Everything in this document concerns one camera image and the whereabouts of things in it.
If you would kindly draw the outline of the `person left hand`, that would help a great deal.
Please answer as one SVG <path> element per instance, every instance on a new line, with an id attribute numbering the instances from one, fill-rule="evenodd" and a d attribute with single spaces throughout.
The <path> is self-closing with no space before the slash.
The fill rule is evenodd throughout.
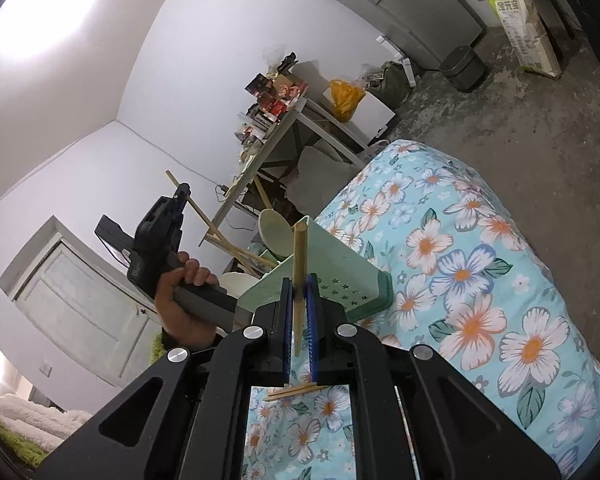
<path id="1" fill-rule="evenodd" d="M 164 332 L 177 346 L 193 350 L 209 348 L 216 336 L 216 327 L 184 311 L 174 300 L 174 292 L 181 281 L 195 286 L 217 285 L 218 278 L 187 252 L 178 253 L 181 266 L 163 273 L 155 296 L 155 307 Z"/>

